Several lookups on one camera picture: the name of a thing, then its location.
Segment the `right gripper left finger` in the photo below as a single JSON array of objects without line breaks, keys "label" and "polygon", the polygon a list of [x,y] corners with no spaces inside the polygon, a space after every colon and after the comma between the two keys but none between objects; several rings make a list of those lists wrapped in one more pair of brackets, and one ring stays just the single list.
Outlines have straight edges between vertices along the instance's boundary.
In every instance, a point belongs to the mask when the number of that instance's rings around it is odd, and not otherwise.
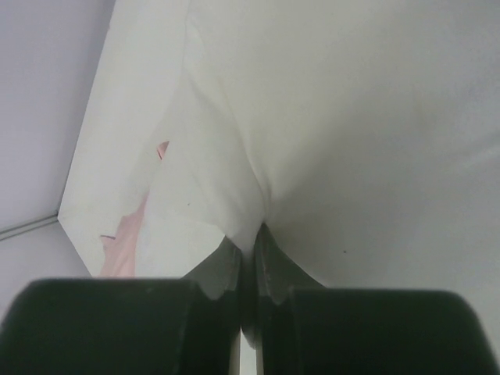
[{"label": "right gripper left finger", "polygon": [[218,248],[182,280],[195,282],[210,300],[237,294],[241,283],[241,250],[225,237]]}]

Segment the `pink Journey pillow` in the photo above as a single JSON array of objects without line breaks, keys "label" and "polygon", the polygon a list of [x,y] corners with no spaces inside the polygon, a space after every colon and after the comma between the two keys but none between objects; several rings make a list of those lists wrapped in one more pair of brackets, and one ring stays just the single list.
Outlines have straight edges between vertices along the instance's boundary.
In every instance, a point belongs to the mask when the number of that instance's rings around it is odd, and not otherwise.
[{"label": "pink Journey pillow", "polygon": [[149,193],[150,186],[147,186],[141,192],[141,200],[137,208],[121,217],[114,235],[99,236],[104,254],[104,263],[99,277],[122,279],[135,277],[138,238]]}]

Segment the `white pillow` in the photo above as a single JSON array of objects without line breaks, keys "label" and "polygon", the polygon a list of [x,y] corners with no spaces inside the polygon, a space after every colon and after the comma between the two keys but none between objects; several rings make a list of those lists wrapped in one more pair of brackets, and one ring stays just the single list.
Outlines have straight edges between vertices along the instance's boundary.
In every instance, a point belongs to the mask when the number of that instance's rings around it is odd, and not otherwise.
[{"label": "white pillow", "polygon": [[325,284],[499,289],[496,1],[194,1],[137,274],[262,224]]}]

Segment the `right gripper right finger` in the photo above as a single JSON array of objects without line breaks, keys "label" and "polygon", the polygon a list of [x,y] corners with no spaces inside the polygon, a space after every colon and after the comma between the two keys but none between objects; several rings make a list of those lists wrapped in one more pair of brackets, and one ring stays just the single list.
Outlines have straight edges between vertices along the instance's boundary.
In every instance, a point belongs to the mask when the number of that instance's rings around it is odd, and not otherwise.
[{"label": "right gripper right finger", "polygon": [[263,224],[253,248],[255,280],[259,298],[282,304],[292,289],[324,289],[278,246],[267,225]]}]

